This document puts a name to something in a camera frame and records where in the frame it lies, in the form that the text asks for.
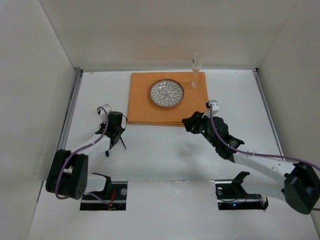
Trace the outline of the black spoon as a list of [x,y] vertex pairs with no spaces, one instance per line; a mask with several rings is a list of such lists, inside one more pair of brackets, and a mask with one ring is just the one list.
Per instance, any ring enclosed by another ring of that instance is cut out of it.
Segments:
[[124,149],[127,150],[126,144],[125,144],[125,142],[124,142],[124,140],[123,140],[123,138],[121,136],[120,136],[120,141],[121,141]]

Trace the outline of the patterned ceramic plate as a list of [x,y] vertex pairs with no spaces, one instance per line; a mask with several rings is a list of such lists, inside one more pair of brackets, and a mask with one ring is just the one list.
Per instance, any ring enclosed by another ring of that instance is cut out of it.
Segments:
[[179,105],[185,95],[183,86],[176,80],[165,78],[155,81],[149,90],[150,100],[162,108]]

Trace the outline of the orange cloth napkin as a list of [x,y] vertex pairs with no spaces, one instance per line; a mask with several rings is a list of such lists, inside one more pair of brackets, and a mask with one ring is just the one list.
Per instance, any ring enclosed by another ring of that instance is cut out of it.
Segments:
[[[184,88],[180,104],[161,107],[150,98],[151,86],[159,80],[172,79]],[[131,74],[127,119],[129,124],[155,124],[182,126],[182,119],[191,117],[194,112],[206,112],[209,101],[206,74],[196,75],[196,87],[192,87],[192,72],[134,72]]]

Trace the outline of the clear wine glass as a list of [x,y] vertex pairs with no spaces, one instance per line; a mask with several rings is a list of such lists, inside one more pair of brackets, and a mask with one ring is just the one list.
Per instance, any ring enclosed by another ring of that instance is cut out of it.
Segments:
[[193,88],[197,87],[197,75],[203,65],[203,54],[202,53],[195,53],[192,57],[192,72],[193,72],[193,79],[191,81],[191,86]]

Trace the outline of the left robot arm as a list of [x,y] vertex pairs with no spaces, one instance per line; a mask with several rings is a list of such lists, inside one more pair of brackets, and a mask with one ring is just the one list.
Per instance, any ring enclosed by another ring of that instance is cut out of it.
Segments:
[[100,154],[109,156],[110,150],[122,141],[126,129],[123,123],[127,118],[119,111],[102,113],[104,120],[99,130],[75,150],[56,151],[48,173],[45,190],[55,194],[57,199],[80,199],[86,191],[89,173],[89,161]]

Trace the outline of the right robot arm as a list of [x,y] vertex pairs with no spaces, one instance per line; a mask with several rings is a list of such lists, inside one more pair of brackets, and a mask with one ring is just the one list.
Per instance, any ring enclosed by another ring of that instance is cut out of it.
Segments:
[[229,134],[228,125],[220,117],[196,111],[182,123],[187,132],[202,134],[221,158],[255,169],[282,184],[280,192],[285,202],[297,212],[310,214],[320,199],[320,179],[309,163],[291,163],[271,156],[265,160],[258,153],[238,150],[244,142]]

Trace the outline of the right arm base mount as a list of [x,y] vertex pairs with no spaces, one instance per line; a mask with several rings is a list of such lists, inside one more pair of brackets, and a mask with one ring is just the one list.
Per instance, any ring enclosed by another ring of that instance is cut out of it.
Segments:
[[266,196],[235,190],[232,180],[216,181],[215,194],[220,211],[265,211],[269,206],[269,200]]

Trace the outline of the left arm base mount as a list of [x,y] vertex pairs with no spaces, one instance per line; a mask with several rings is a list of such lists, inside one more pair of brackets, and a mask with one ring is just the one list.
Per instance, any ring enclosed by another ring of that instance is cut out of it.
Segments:
[[127,208],[127,181],[112,181],[108,191],[93,192],[95,196],[84,195],[80,201],[80,211],[125,211]]

